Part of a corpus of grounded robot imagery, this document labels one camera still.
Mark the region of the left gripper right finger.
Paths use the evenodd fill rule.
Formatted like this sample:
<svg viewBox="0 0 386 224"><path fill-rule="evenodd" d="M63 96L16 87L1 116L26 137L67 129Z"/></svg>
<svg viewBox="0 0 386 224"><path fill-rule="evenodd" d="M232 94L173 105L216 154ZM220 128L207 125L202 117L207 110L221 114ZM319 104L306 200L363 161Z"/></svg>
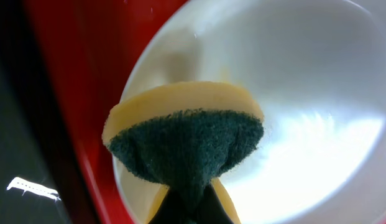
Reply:
<svg viewBox="0 0 386 224"><path fill-rule="evenodd" d="M195 210L197 224L233 224L216 195L214 187L205 187L203 196Z"/></svg>

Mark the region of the white cream plate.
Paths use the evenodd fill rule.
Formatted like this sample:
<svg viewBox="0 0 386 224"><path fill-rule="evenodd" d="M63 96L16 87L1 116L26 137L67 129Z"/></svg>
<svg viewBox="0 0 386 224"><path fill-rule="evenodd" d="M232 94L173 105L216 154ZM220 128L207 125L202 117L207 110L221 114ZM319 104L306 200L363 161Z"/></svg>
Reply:
<svg viewBox="0 0 386 224"><path fill-rule="evenodd" d="M241 223L386 222L386 1L190 1L122 97L190 80L264 112L258 150L221 177Z"/></svg>

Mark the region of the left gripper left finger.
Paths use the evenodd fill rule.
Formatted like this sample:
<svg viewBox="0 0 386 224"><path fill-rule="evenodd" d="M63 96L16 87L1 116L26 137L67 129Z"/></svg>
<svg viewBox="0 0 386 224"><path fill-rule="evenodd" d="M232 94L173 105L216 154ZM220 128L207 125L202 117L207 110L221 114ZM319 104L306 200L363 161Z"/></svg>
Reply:
<svg viewBox="0 0 386 224"><path fill-rule="evenodd" d="M180 194L170 189L149 224L185 224L188 215Z"/></svg>

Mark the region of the green yellow sponge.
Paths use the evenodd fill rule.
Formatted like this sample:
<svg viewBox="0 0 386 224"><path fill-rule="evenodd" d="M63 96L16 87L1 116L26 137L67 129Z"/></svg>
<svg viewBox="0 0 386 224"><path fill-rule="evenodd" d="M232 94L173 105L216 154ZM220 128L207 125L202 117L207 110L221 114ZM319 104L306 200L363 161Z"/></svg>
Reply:
<svg viewBox="0 0 386 224"><path fill-rule="evenodd" d="M204 189L214 187L223 209L239 218L220 176L241 163L264 135L264 115L245 89L219 82L180 82L147 90L114 106L102 141L134 176L160 184L148 217L170 189L184 202L188 221Z"/></svg>

